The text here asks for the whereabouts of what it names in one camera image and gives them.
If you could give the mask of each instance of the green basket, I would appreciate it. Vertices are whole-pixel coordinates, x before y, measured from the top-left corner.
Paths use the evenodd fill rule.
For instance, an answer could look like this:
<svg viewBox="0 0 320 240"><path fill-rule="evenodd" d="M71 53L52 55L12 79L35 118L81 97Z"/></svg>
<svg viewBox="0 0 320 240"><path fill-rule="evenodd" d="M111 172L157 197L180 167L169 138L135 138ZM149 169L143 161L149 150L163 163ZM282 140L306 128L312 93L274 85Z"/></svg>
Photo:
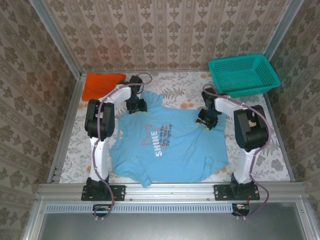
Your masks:
<svg viewBox="0 0 320 240"><path fill-rule="evenodd" d="M214 59L208 63L217 92L232 98L264 94L281 82L262 54Z"/></svg>

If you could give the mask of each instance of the wallpaper wall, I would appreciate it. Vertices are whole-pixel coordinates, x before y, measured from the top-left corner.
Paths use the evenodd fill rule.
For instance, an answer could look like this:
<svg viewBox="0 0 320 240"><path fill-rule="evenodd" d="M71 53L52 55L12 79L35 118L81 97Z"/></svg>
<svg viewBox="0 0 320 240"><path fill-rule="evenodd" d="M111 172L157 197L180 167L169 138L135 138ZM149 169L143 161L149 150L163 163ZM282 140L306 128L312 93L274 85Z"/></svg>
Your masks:
<svg viewBox="0 0 320 240"><path fill-rule="evenodd" d="M296 180L320 218L320 1L305 0L271 60L282 85L269 93Z"/></svg>
<svg viewBox="0 0 320 240"><path fill-rule="evenodd" d="M0 239L19 239L75 79L28 0L0 1Z"/></svg>
<svg viewBox="0 0 320 240"><path fill-rule="evenodd" d="M207 69L263 53L289 0L44 0L82 72Z"/></svg>

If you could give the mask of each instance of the blue t-shirt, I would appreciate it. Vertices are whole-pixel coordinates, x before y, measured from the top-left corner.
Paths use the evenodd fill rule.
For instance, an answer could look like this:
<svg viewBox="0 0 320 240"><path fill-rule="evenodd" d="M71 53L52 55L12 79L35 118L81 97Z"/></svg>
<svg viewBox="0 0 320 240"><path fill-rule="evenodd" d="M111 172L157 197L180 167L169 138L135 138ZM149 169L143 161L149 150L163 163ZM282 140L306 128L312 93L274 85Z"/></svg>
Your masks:
<svg viewBox="0 0 320 240"><path fill-rule="evenodd" d="M126 113L118 121L109 151L115 174L147 187L152 182L199 182L227 165L224 114L208 131L196 124L199 110L163 107L163 96L147 90L141 98L148 112Z"/></svg>

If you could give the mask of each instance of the floral tablecloth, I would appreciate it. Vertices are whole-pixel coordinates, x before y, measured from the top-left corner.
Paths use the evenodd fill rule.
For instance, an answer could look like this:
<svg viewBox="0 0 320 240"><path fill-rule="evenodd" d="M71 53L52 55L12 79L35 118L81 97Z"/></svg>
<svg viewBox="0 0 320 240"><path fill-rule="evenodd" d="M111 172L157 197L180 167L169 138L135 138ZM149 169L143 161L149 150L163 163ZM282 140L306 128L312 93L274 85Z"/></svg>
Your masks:
<svg viewBox="0 0 320 240"><path fill-rule="evenodd" d="M212 77L209 72L161 72L152 73L153 80L144 88L164 96L162 105L168 108L177 109L201 109L205 106L201 97L202 87L206 83L212 83ZM149 80L147 75L142 75L144 82ZM266 119L271 122L271 118L262 94L241 97L238 99L248 105L261 105L264 108ZM60 176L60 183L85 183L89 177L91 169L91 147L90 141L85 131L85 118L88 102L80 100L76 113L72 135L69 141L68 151ZM109 147L111 148L116 141L118 132L118 121L125 113L125 104L117 109L116 121L113 136L110 138ZM211 175L203 182L221 182L230 181L231 174L235 171L239 159L239 147L235 140L235 128L231 119L227 118L226 129L224 131L228 165ZM134 183L127 177L122 177L112 173L112 159L108 156L109 180L111 183ZM289 173L283 158L282 151L275 131L272 126L271 142L267 148L258 156L253 176L258 181L289 181Z"/></svg>

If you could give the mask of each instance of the printed graphic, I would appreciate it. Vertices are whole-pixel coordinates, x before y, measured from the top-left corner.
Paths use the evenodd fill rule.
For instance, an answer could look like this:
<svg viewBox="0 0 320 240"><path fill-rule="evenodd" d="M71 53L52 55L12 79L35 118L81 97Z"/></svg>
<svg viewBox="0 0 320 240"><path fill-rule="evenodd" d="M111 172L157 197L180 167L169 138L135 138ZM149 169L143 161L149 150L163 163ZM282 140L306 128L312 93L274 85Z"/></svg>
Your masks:
<svg viewBox="0 0 320 240"><path fill-rule="evenodd" d="M157 128L150 123L144 125L146 136L142 140L142 146L153 145L154 154L157 157L162 156L161 149L167 149L170 145L172 124L162 125L161 128Z"/></svg>

